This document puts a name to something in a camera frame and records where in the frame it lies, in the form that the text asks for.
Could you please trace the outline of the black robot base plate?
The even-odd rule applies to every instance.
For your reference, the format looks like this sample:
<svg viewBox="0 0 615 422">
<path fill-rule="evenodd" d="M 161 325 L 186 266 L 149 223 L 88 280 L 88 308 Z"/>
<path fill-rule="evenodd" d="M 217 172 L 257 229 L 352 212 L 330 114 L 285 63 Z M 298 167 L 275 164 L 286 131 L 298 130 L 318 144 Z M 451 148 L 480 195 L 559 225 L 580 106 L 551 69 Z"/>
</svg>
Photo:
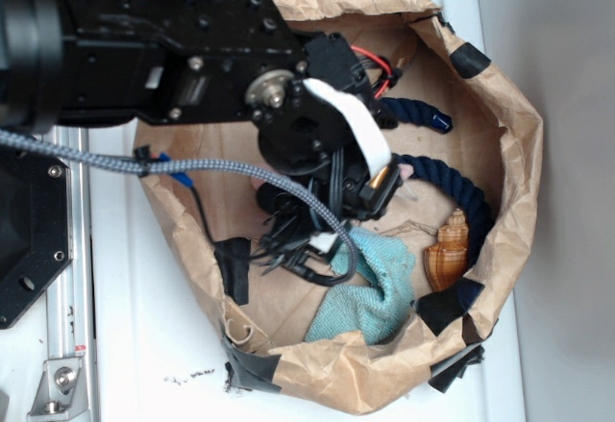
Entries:
<svg viewBox="0 0 615 422">
<path fill-rule="evenodd" d="M 14 326 L 71 261 L 67 166 L 1 148 L 1 328 Z"/>
</svg>

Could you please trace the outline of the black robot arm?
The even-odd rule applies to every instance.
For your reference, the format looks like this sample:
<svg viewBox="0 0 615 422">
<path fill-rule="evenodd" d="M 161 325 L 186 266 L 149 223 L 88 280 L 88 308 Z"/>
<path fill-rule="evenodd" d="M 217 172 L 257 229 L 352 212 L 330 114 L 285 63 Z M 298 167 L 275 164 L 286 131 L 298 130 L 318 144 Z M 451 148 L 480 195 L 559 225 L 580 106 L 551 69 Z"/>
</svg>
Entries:
<svg viewBox="0 0 615 422">
<path fill-rule="evenodd" d="M 351 239 L 347 220 L 381 217 L 401 178 L 383 130 L 394 126 L 364 52 L 339 34 L 301 32 L 273 0 L 1 0 L 1 142 L 116 172 L 220 170 L 262 179 L 274 219 L 271 267 L 323 286 L 311 238 Z M 264 167 L 78 153 L 39 136 L 56 126 L 250 122 Z"/>
</svg>

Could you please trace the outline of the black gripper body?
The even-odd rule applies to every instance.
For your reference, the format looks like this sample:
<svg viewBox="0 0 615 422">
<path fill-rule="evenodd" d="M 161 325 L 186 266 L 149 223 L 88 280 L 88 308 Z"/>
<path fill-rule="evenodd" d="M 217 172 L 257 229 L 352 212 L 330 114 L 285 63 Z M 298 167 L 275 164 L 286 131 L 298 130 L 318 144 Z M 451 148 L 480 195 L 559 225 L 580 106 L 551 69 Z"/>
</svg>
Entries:
<svg viewBox="0 0 615 422">
<path fill-rule="evenodd" d="M 383 132 L 388 120 L 367 77 L 353 82 L 297 75 L 261 75 L 249 85 L 249 107 L 258 128 L 258 148 L 275 171 L 306 187 L 295 196 L 280 187 L 261 193 L 276 222 L 263 245 L 283 266 L 326 287 L 351 279 L 356 269 L 326 276 L 307 267 L 314 239 L 327 232 L 349 237 L 349 220 L 381 218 L 402 184 L 399 161 Z"/>
</svg>

